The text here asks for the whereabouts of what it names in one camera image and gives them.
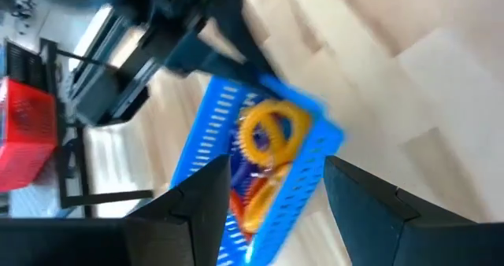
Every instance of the blue basket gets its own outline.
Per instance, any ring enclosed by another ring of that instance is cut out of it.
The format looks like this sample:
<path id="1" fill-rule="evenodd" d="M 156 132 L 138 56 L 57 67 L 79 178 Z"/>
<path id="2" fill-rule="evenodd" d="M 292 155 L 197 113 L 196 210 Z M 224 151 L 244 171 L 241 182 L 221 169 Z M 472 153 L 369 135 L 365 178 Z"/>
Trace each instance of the blue basket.
<path id="1" fill-rule="evenodd" d="M 281 98 L 308 111 L 312 117 L 312 127 L 265 222 L 249 245 L 235 217 L 228 215 L 217 265 L 255 266 L 271 263 L 321 180 L 325 157 L 336 153 L 343 141 L 342 131 L 325 119 L 320 103 L 271 76 L 263 76 L 261 82 Z M 246 100 L 256 95 L 247 87 L 226 79 L 212 78 L 183 148 L 172 187 L 215 157 L 228 153 L 229 131 L 238 118 L 239 110 Z"/>

